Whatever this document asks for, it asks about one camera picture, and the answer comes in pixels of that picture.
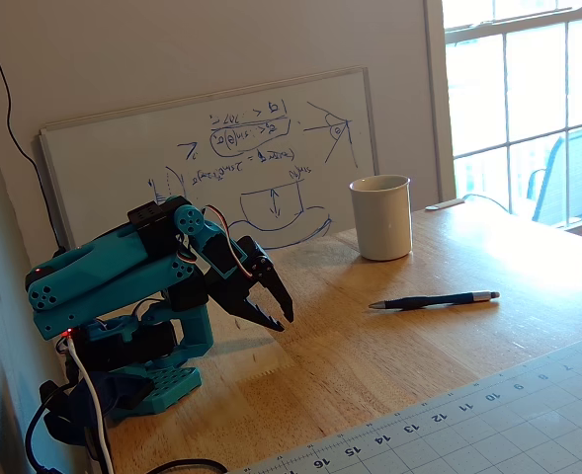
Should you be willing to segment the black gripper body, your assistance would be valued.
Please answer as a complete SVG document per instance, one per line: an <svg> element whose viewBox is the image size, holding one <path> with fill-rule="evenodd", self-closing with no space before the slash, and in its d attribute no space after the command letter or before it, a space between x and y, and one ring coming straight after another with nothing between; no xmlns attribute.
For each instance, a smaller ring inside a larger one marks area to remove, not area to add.
<svg viewBox="0 0 582 474"><path fill-rule="evenodd" d="M250 237L243 236L232 242L232 250L240 258L245 270L253 273L256 259L263 257L263 250ZM256 280L247 277L238 268L226 239L222 236L211 237L203 247L210 268L205 273L208 294L212 297L225 297L230 294L247 297Z"/></svg>

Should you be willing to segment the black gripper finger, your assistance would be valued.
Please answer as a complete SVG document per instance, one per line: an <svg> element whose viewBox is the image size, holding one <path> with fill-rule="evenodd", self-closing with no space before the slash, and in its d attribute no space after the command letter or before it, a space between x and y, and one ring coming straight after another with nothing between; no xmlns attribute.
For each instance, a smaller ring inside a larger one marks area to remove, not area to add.
<svg viewBox="0 0 582 474"><path fill-rule="evenodd" d="M246 296L235 292L215 292L211 298L228 314L244 319L267 329L282 332L284 326L275 318L263 312Z"/></svg>
<svg viewBox="0 0 582 474"><path fill-rule="evenodd" d="M269 259L257 259L255 261L255 276L258 282L267 288L279 303L285 319L292 323L294 320L292 299L273 263Z"/></svg>

